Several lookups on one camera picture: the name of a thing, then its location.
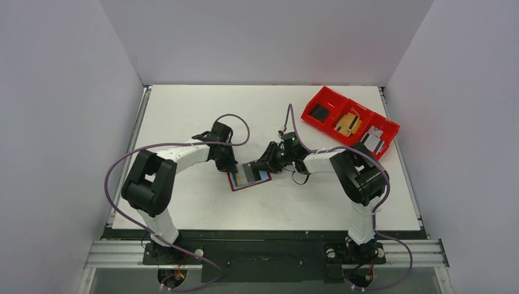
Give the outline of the red leather card holder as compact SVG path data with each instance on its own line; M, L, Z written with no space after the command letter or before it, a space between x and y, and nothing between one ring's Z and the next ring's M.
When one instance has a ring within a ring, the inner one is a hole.
M252 173L252 180L247 178L242 179L239 173L229 172L227 177L230 183L231 190L238 191L252 186L256 186L272 180L271 174L266 171L254 171Z

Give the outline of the black striped card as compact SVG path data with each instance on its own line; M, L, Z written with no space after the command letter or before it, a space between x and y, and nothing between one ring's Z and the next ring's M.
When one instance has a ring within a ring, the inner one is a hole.
M255 183L261 180L261 175L254 169L251 163L240 164L237 166L236 181L238 185Z

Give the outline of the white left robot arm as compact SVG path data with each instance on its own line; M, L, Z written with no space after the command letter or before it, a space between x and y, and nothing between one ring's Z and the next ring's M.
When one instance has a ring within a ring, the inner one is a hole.
M237 170L233 148L229 145L232 134L232 128L215 122L210 131L193 136L185 146L159 153L142 150L136 155L121 195L153 231L153 242L162 247L178 244L180 233L168 212L178 173L210 160L220 172Z

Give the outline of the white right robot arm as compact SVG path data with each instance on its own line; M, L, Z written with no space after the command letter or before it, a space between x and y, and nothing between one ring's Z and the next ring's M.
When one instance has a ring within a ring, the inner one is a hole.
M363 143L311 151L295 132L283 134L280 139L269 143L262 156L252 162L252 169L279 173L292 165L306 176L335 174L351 201L349 239L359 246L373 241L376 206L389 187L389 175L371 151Z

